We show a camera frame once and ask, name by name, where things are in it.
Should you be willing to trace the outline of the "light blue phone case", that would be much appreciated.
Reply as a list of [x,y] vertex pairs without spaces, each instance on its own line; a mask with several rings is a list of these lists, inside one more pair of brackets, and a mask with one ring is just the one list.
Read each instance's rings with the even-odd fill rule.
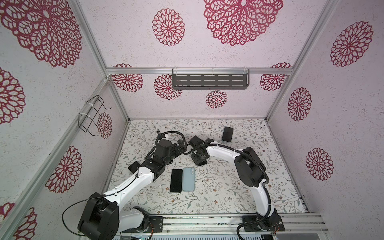
[[196,169],[187,167],[183,169],[183,192],[193,192],[195,190]]

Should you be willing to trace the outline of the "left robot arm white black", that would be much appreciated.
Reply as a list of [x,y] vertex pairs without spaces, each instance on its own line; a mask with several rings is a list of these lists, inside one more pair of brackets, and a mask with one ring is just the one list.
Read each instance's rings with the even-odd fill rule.
[[94,193],[88,199],[77,229],[91,240],[111,240],[127,230],[145,231],[150,214],[140,207],[124,212],[124,206],[143,188],[154,182],[173,159],[187,150],[184,140],[172,143],[161,139],[145,157],[135,162],[136,171],[123,183],[103,194]]

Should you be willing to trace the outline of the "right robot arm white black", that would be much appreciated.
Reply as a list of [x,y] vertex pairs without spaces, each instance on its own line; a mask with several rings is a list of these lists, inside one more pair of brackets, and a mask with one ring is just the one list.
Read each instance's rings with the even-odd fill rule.
[[234,163],[240,181],[250,188],[257,207],[258,218],[254,220],[254,224],[268,227],[272,225],[278,214],[267,189],[270,179],[265,165],[252,148],[238,150],[219,144],[212,139],[203,141],[197,136],[189,140],[187,146],[192,149],[185,154],[191,154],[192,159],[199,166],[205,164],[209,157]]

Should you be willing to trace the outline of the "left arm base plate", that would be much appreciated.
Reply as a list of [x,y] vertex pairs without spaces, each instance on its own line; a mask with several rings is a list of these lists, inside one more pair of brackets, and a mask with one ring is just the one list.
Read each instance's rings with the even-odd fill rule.
[[149,217],[148,221],[141,227],[131,229],[133,233],[161,233],[164,226],[164,217]]

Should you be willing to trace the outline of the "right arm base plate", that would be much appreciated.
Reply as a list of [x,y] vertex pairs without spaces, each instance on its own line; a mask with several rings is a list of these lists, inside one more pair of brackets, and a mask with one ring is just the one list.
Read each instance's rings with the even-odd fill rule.
[[[258,221],[262,216],[259,214],[242,216],[243,224]],[[252,224],[244,227],[246,232],[282,232],[285,231],[281,216],[277,213],[273,213],[270,217],[256,224]]]

